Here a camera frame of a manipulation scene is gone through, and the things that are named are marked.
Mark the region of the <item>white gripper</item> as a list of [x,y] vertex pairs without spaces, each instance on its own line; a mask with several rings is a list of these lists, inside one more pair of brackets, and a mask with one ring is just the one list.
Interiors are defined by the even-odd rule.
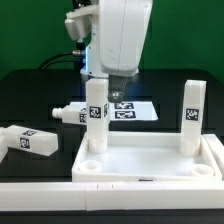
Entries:
[[121,103],[139,66],[153,0],[99,0],[99,60],[110,74],[108,100]]

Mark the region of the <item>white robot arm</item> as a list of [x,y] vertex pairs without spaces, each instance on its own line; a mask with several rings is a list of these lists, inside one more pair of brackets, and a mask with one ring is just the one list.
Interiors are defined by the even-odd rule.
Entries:
[[123,101],[127,80],[138,71],[152,6],[153,0],[90,0],[66,14],[72,40],[91,34],[81,72],[108,81],[110,102]]

